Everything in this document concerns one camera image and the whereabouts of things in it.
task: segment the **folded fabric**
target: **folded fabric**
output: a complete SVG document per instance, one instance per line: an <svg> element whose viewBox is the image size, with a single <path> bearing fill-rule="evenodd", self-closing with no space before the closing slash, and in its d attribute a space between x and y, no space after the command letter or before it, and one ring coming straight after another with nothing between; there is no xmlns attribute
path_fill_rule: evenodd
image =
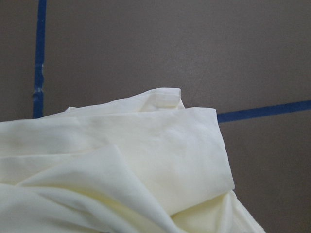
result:
<svg viewBox="0 0 311 233"><path fill-rule="evenodd" d="M158 88L0 123L0 226L15 232L264 232L237 200L210 108Z"/></svg>

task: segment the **blue line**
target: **blue line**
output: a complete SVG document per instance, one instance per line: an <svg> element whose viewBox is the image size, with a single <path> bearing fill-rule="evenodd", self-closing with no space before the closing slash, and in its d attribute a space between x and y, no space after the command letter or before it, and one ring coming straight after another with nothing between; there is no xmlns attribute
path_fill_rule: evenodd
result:
<svg viewBox="0 0 311 233"><path fill-rule="evenodd" d="M269 107L253 108L230 113L220 113L217 115L218 123L245 120L256 117L266 117L283 113L293 113L298 111L311 110L311 100L286 103Z"/></svg>
<svg viewBox="0 0 311 233"><path fill-rule="evenodd" d="M33 94L33 118L43 116L43 64L44 64L44 42L45 42L45 18L46 18L46 0L39 0L37 35L35 48L35 86Z"/></svg>

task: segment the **blue painter's tape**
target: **blue painter's tape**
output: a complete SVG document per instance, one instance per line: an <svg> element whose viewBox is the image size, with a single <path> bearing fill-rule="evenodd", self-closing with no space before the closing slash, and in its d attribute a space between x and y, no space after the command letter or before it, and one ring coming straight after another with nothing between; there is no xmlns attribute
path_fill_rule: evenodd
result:
<svg viewBox="0 0 311 233"><path fill-rule="evenodd" d="M266 117L271 115L278 115L283 113L293 113L298 111L311 110L311 100L286 103L269 107L254 108L248 110L241 110L230 113L221 113L217 115L218 123L245 120L256 117Z"/></svg>
<svg viewBox="0 0 311 233"><path fill-rule="evenodd" d="M44 43L45 43L45 18L46 18L46 0L39 0L37 35L35 47L35 86L33 94L33 118L43 116L43 64L44 64Z"/></svg>

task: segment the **horizontal blue tape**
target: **horizontal blue tape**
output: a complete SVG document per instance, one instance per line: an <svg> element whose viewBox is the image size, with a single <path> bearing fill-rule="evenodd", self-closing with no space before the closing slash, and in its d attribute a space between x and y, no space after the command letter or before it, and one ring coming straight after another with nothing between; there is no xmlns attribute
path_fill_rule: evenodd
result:
<svg viewBox="0 0 311 233"><path fill-rule="evenodd" d="M35 46L35 90L33 94L33 118L43 116L43 64L44 64L44 44L45 44L45 19L46 19L46 0L39 0L37 34Z"/></svg>
<svg viewBox="0 0 311 233"><path fill-rule="evenodd" d="M220 113L217 115L218 123L245 120L257 117L266 117L284 113L293 113L299 111L311 110L311 100L286 103L269 107L253 108L230 113Z"/></svg>

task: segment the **cloth bundle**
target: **cloth bundle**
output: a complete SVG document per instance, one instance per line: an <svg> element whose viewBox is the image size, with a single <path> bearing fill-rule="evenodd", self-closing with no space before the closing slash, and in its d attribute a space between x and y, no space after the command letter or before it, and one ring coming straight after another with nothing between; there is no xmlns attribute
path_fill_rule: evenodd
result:
<svg viewBox="0 0 311 233"><path fill-rule="evenodd" d="M216 111L178 88L0 123L1 233L263 233L233 188Z"/></svg>

